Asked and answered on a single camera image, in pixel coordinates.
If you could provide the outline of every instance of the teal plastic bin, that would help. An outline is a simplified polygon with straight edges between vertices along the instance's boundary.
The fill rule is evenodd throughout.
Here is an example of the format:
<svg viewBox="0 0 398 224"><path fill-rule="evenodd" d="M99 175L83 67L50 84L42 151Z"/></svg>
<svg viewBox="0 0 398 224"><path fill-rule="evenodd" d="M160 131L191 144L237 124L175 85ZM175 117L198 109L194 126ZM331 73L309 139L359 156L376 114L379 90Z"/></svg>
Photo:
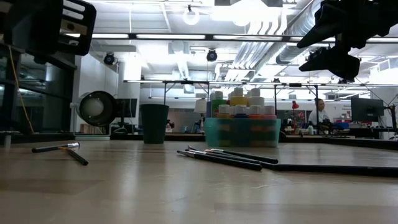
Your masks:
<svg viewBox="0 0 398 224"><path fill-rule="evenodd" d="M207 118L206 142L209 147L277 147L280 119Z"/></svg>

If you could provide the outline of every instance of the desk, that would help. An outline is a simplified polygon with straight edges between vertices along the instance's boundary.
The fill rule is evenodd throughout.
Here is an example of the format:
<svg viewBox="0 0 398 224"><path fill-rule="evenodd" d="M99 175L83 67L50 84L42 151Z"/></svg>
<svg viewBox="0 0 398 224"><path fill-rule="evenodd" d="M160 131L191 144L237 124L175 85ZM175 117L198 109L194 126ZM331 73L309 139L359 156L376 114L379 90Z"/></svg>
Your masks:
<svg viewBox="0 0 398 224"><path fill-rule="evenodd" d="M398 179L261 172L175 152L204 142L81 142L83 167L62 151L0 153L2 223L396 223ZM327 144L234 149L283 164L398 166L394 151Z"/></svg>
<svg viewBox="0 0 398 224"><path fill-rule="evenodd" d="M394 130L391 128L351 128L348 134L356 136L357 138L380 139L379 134L383 132L394 132Z"/></svg>

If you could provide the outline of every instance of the window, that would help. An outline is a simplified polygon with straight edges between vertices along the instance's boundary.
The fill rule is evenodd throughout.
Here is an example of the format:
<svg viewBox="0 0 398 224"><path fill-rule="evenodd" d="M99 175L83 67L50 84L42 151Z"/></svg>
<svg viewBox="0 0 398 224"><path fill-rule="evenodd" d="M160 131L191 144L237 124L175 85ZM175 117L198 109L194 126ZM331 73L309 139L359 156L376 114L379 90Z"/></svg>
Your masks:
<svg viewBox="0 0 398 224"><path fill-rule="evenodd" d="M0 78L6 77L7 58L0 57Z"/></svg>
<svg viewBox="0 0 398 224"><path fill-rule="evenodd" d="M62 70L51 63L36 63L33 56L24 54L21 55L19 82L49 93L71 96L73 72Z"/></svg>
<svg viewBox="0 0 398 224"><path fill-rule="evenodd" d="M20 89L17 99L16 120L29 127L21 103L21 94L25 108L35 132L68 131L70 125L69 102L54 96Z"/></svg>

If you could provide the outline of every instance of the cable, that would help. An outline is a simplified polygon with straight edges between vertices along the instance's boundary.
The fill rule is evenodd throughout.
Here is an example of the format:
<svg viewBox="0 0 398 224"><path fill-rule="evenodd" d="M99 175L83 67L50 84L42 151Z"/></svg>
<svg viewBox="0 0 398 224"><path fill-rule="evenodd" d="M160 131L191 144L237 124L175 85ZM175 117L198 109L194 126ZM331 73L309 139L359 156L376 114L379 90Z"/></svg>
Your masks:
<svg viewBox="0 0 398 224"><path fill-rule="evenodd" d="M363 84L358 78L355 78L360 84L362 84L362 86L365 86L373 95L375 95L377 98L379 98L380 100L383 101L383 103L385 103L387 106L389 106L382 98L380 98L379 96L377 96L369 87L367 87L365 84Z"/></svg>
<svg viewBox="0 0 398 224"><path fill-rule="evenodd" d="M30 130L32 131L32 134L34 134L35 131L33 130L32 123L30 122L29 116L27 115L27 111L26 111L26 108L25 108L24 97L22 96L22 93L19 91L19 82L18 82L18 78L17 78L17 72L16 72L16 69L15 69L15 65L14 65L14 59L13 59L13 57L12 57L11 46L8 46L8 49L9 49L9 51L10 51L10 59L11 59L12 71L13 71L13 73L14 73L15 84L16 84L16 86L17 86L18 93L19 93L19 95L21 96L21 104L22 104L22 107L23 107L24 112L25 112L26 120L27 120L27 122L29 123Z"/></svg>

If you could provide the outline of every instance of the person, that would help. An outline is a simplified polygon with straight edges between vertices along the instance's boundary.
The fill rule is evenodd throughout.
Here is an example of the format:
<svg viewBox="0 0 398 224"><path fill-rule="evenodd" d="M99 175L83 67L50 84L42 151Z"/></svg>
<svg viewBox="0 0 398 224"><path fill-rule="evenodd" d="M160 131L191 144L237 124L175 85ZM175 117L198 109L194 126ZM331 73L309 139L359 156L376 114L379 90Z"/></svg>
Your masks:
<svg viewBox="0 0 398 224"><path fill-rule="evenodd" d="M311 121L313 125L317 125L318 121L322 123L326 119L330 120L328 114L325 111L325 102L321 99L315 99L315 103L318 103L319 117L317 119L317 111L313 110L310 113L310 117L308 118L308 123Z"/></svg>

